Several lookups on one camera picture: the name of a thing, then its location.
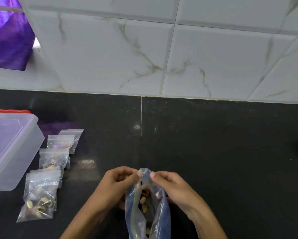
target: container lid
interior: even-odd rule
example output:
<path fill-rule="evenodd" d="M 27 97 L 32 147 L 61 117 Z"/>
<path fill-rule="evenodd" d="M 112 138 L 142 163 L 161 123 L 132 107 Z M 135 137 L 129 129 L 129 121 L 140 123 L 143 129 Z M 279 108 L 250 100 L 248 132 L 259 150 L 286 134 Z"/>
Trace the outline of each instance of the container lid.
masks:
<path fill-rule="evenodd" d="M 0 113 L 0 173 L 37 121 L 33 114 Z"/>

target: white tile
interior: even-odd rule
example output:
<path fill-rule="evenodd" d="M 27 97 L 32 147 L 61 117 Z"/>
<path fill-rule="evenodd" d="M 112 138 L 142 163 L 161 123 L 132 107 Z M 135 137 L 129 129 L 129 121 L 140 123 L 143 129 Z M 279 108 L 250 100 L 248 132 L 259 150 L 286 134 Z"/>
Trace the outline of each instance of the white tile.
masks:
<path fill-rule="evenodd" d="M 281 56 L 250 99 L 298 102 L 298 39 Z"/>
<path fill-rule="evenodd" d="M 266 61 L 271 37 L 274 45 Z M 162 95 L 245 100 L 293 39 L 175 25 Z"/>
<path fill-rule="evenodd" d="M 296 34 L 298 6 L 292 10 L 293 3 L 294 0 L 180 0 L 176 23 Z"/>
<path fill-rule="evenodd" d="M 67 91 L 160 95 L 173 24 L 31 14 Z"/>
<path fill-rule="evenodd" d="M 40 49 L 33 49 L 25 71 L 0 68 L 0 88 L 62 91 L 54 68 Z"/>
<path fill-rule="evenodd" d="M 37 10 L 174 23 L 179 0 L 21 0 Z"/>

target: right hand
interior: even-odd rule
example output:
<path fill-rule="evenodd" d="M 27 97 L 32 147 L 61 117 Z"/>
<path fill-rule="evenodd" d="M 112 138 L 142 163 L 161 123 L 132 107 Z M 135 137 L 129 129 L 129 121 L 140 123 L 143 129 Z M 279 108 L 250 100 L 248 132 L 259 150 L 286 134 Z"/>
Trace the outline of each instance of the right hand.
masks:
<path fill-rule="evenodd" d="M 151 172 L 151 179 L 160 185 L 170 199 L 193 221 L 197 211 L 209 213 L 207 203 L 177 173 L 158 171 Z"/>

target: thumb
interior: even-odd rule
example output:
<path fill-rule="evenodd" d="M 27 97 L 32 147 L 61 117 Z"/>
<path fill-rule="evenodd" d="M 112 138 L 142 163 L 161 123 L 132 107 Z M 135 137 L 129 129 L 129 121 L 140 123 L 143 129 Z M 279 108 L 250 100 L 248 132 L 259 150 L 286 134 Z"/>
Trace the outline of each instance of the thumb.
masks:
<path fill-rule="evenodd" d="M 167 180 L 165 180 L 163 177 L 161 177 L 159 174 L 155 172 L 150 173 L 150 178 L 152 179 L 152 181 L 156 182 L 162 188 L 164 188 L 164 190 L 167 192 L 168 192 L 168 189 L 172 186 L 170 182 L 168 182 Z"/>
<path fill-rule="evenodd" d="M 123 181 L 118 182 L 119 189 L 125 192 L 131 185 L 136 184 L 139 181 L 140 177 L 141 176 L 139 175 L 139 172 L 132 174 Z"/>

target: purple cloth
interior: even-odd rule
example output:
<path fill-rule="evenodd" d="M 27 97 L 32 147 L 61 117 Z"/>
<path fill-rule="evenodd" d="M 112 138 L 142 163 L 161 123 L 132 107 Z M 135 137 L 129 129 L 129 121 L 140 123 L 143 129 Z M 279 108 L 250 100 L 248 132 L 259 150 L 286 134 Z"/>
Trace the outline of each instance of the purple cloth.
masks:
<path fill-rule="evenodd" d="M 22 8 L 18 0 L 0 0 L 0 7 Z M 34 40 L 24 13 L 0 11 L 0 68 L 25 70 Z"/>

